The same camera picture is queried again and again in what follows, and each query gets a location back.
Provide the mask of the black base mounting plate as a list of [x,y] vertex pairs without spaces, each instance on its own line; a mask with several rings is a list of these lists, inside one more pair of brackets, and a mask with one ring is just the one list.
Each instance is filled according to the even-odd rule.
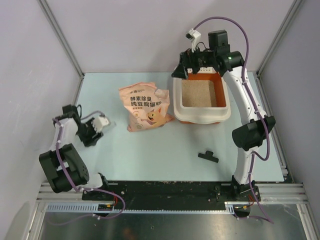
[[118,210],[213,211],[225,209],[225,202],[261,199],[256,185],[214,181],[110,181],[103,190],[84,193],[82,200],[115,200]]

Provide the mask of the aluminium corner post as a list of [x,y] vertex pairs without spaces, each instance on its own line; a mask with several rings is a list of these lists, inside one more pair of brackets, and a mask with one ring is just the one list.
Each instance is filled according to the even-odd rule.
[[37,0],[42,12],[44,13],[44,16],[46,17],[49,25],[51,26],[54,34],[56,35],[59,43],[62,46],[62,49],[64,50],[67,58],[69,59],[71,65],[73,66],[74,70],[76,71],[77,75],[80,77],[80,79],[83,78],[83,71],[76,59],[76,56],[74,52],[72,51],[72,48],[70,47],[70,44],[68,43],[67,38],[65,37],[50,5],[46,0]]
[[293,24],[298,12],[300,11],[301,7],[305,3],[305,0],[294,0],[285,15],[279,29],[276,32],[275,37],[273,38],[271,45],[269,46],[265,56],[262,59],[261,64],[259,65],[258,69],[256,70],[257,76],[260,76],[263,71],[265,70],[266,66],[272,59],[274,53],[276,52],[277,48],[279,47],[281,41],[285,37],[287,31],[289,30],[290,26]]

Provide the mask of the black bag sealing clip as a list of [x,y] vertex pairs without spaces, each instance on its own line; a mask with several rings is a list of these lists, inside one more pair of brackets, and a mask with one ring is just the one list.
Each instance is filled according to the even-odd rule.
[[218,163],[219,159],[214,156],[214,153],[212,151],[207,150],[205,153],[198,153],[198,157],[204,160],[208,160],[214,163]]

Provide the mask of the right aluminium corner post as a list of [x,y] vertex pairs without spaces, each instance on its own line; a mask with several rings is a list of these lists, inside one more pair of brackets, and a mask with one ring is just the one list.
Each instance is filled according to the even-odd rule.
[[260,76],[263,71],[265,70],[266,66],[272,59],[274,53],[276,52],[277,48],[279,47],[281,41],[285,37],[287,31],[289,30],[290,26],[293,24],[298,12],[300,11],[301,7],[305,3],[305,0],[294,0],[285,15],[279,29],[276,32],[275,37],[273,38],[271,45],[269,46],[265,56],[262,59],[261,64],[259,65],[258,69],[256,70],[257,76]]

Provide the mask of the clear plastic scoop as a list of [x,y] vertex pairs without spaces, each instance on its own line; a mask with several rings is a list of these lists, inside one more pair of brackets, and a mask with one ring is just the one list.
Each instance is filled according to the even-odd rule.
[[116,123],[114,121],[110,121],[107,125],[105,125],[103,128],[102,128],[102,132],[105,134],[105,133],[108,133],[110,132],[111,130],[113,130],[115,127],[116,127]]

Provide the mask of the left aluminium corner post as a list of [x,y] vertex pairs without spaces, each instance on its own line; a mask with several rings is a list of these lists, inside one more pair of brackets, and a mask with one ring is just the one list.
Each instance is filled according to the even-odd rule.
[[56,35],[59,43],[62,46],[62,49],[64,50],[67,58],[69,59],[71,65],[73,66],[74,70],[76,71],[77,75],[80,77],[80,79],[83,78],[83,71],[76,59],[76,56],[74,52],[72,51],[72,48],[70,47],[70,44],[68,43],[67,38],[65,37],[50,5],[46,0],[37,0],[42,12],[44,13],[44,16],[46,17],[49,25],[51,26],[54,34]]

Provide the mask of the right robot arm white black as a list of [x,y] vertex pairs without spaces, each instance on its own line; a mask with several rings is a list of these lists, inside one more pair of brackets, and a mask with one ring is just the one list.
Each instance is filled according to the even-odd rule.
[[173,111],[175,117],[194,124],[212,124],[216,118],[209,116],[208,110],[196,110],[191,114],[182,105],[182,81],[188,77],[203,80],[208,74],[205,69],[213,69],[228,85],[240,113],[242,125],[232,131],[232,139],[237,146],[237,162],[229,186],[215,189],[216,200],[244,201],[258,197],[253,179],[254,157],[263,142],[270,142],[269,134],[276,124],[273,116],[268,116],[259,104],[248,80],[245,60],[239,51],[231,51],[226,30],[208,33],[209,48],[198,48],[201,33],[191,29],[186,34],[191,48],[179,55],[177,67],[171,74],[173,78]]

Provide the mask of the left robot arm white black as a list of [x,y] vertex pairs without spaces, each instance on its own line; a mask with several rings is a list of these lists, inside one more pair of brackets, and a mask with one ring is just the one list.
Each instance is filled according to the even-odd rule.
[[111,188],[102,173],[90,174],[74,146],[76,137],[85,147],[93,147],[111,121],[100,110],[82,116],[82,106],[66,105],[62,115],[52,119],[55,135],[50,149],[39,155],[39,163],[55,193],[91,192],[100,200],[110,196]]

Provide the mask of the pink cat litter bag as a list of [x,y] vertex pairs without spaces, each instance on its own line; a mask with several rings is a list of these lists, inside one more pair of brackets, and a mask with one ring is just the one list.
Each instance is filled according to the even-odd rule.
[[163,127],[175,119],[168,113],[169,90],[157,88],[154,82],[138,82],[122,87],[119,97],[129,112],[129,132]]

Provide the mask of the cream orange litter box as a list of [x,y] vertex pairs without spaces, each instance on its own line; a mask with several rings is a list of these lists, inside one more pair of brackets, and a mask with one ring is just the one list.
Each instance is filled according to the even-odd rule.
[[183,124],[219,124],[229,119],[231,107],[227,85],[213,67],[202,67],[188,78],[173,78],[174,116]]

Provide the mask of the aluminium frame rail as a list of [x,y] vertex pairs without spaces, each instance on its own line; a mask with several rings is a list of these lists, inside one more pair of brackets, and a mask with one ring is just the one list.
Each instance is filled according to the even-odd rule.
[[[264,203],[300,204],[309,201],[302,183],[258,183],[261,200]],[[80,192],[55,193],[48,183],[42,183],[36,200],[38,202],[77,202],[82,198]]]

